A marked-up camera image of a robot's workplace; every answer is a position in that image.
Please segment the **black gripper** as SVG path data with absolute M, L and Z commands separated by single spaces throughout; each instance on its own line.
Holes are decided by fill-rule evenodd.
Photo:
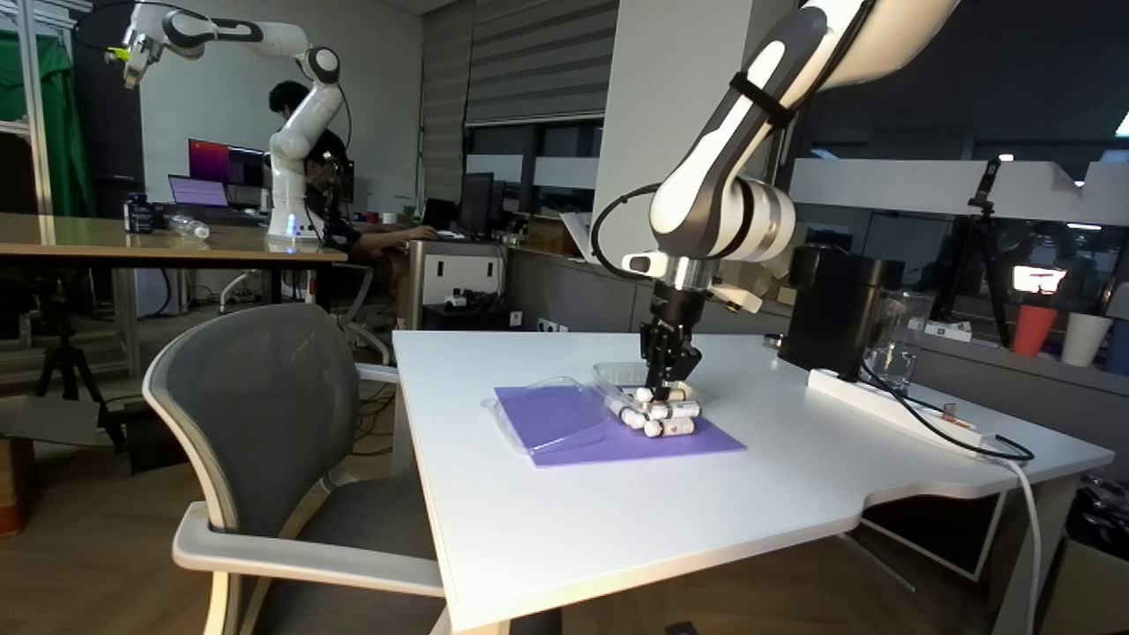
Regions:
M 701 307 L 701 294 L 653 285 L 650 321 L 641 323 L 647 388 L 653 395 L 663 395 L 663 372 L 669 372 L 669 384 L 683 384 L 701 363 L 691 342 Z

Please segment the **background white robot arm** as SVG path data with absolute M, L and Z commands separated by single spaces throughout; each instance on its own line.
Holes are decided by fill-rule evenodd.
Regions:
M 192 130 L 257 143 L 269 158 L 269 247 L 317 243 L 308 208 L 314 142 L 342 109 L 342 56 L 292 22 L 222 17 L 172 0 L 133 0 L 105 49 L 141 97 L 141 150 L 166 158 Z

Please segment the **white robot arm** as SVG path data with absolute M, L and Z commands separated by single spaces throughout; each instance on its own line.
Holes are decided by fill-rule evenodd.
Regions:
M 795 234 L 790 200 L 740 175 L 744 162 L 825 88 L 905 66 L 958 0 L 800 0 L 701 124 L 680 162 L 653 187 L 653 252 L 629 264 L 655 283 L 641 328 L 647 388 L 667 395 L 701 354 L 691 328 L 710 296 L 756 315 L 758 296 L 713 277 L 720 261 L 773 261 Z

